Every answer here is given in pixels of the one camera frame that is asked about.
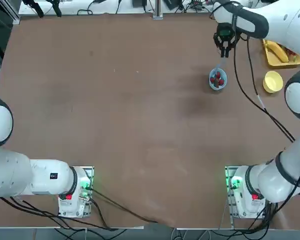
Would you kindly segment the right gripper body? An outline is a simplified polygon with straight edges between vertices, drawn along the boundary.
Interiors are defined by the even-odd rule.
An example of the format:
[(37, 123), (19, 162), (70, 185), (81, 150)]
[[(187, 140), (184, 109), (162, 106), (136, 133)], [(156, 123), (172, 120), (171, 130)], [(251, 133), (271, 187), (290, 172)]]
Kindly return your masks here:
[(239, 36), (234, 31), (230, 23), (219, 23), (213, 35), (215, 43), (238, 42)]

